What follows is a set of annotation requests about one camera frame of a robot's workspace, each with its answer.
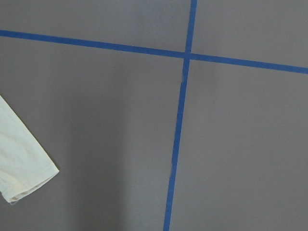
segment cloth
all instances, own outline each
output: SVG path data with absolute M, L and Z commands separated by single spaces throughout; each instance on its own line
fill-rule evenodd
M 0 96 L 0 192 L 17 201 L 59 172 L 44 149 Z

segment vertical blue line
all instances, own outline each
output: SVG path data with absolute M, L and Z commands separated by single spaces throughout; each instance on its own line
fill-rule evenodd
M 191 52 L 192 52 L 193 29 L 194 29 L 194 22 L 195 22 L 195 17 L 196 17 L 196 8 L 197 8 L 197 0 L 192 0 L 190 14 L 189 14 L 188 29 L 187 29 L 185 56 L 184 56 L 184 61 L 183 61 L 183 80 L 180 86 L 177 123 L 176 123 L 174 142 L 173 142 L 173 152 L 172 152 L 172 160 L 171 160 L 172 167 L 171 167 L 171 175 L 169 178 L 169 187 L 168 187 L 165 221 L 164 221 L 164 231 L 169 231 L 169 228 L 170 228 L 174 187 L 175 187 L 179 149 L 180 149 L 180 137 L 181 137 L 181 130 L 182 130 L 186 88 L 187 88 L 187 79 L 188 79 L 189 64 L 190 64 L 190 58 L 191 58 Z

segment gray surface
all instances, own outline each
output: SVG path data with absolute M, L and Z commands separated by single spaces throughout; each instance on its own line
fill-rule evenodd
M 0 92 L 60 173 L 2 231 L 162 230 L 182 60 L 0 38 Z
M 187 0 L 2 0 L 0 28 L 185 50 Z
M 192 61 L 172 231 L 308 230 L 307 75 Z
M 308 66 L 306 0 L 199 0 L 192 52 Z

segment blue tape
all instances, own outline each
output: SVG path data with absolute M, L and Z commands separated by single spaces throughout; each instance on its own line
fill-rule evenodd
M 308 74 L 308 68 L 299 67 L 299 66 L 271 64 L 271 63 L 218 57 L 218 56 L 211 56 L 211 55 L 204 55 L 204 54 L 191 54 L 191 59 L 207 61 L 207 62 L 214 62 L 214 63 L 221 63 L 221 64 L 250 66 L 250 67 L 264 68 L 264 69 L 270 69 L 270 70 L 289 71 L 289 72 L 296 72 L 296 73 L 301 73 L 301 74 Z
M 166 211 L 165 211 L 165 221 L 164 221 L 164 231 L 169 231 L 170 229 L 174 187 L 175 187 L 175 180 L 176 180 L 176 174 L 177 174 L 179 149 L 180 149 L 180 138 L 181 138 L 181 130 L 182 130 L 182 122 L 183 122 L 183 114 L 184 114 L 185 96 L 186 96 L 187 80 L 188 80 L 188 73 L 189 73 L 190 55 L 192 51 L 193 29 L 194 29 L 194 22 L 195 22 L 195 17 L 196 17 L 196 8 L 197 8 L 197 0 L 192 0 L 190 14 L 189 14 L 187 37 L 186 37 L 185 57 L 183 61 L 183 81 L 180 86 L 177 123 L 176 123 L 174 142 L 173 142 L 173 152 L 172 152 L 172 160 L 171 160 L 172 167 L 171 167 L 171 174 L 169 178 Z
M 71 38 L 63 38 L 63 37 L 56 37 L 56 36 L 38 35 L 38 34 L 15 32 L 15 31 L 8 31 L 8 30 L 0 30 L 0 36 L 19 38 L 19 39 L 29 39 L 29 40 L 36 40 L 36 41 L 44 41 L 44 42 L 61 43 L 61 44 L 69 44 L 69 45 L 84 46 L 84 47 L 95 47 L 95 48 L 109 49 L 109 50 L 115 50 L 115 51 L 127 51 L 127 52 L 142 53 L 142 54 L 153 54 L 153 55 L 174 57 L 174 58 L 184 58 L 185 56 L 183 52 L 179 52 L 179 51 L 167 51 L 167 50 L 160 50 L 160 49 L 153 49 L 153 48 L 135 47 L 135 46 L 121 45 L 121 44 L 114 44 L 114 43 L 107 43 L 107 42 L 96 42 L 96 41 L 89 41 L 89 40 L 82 40 L 82 39 L 75 39 L 75 38 L 71 39 Z

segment white fabric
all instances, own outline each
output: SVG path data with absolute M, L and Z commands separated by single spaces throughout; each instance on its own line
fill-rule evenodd
M 0 192 L 17 201 L 49 181 L 59 170 L 0 96 Z

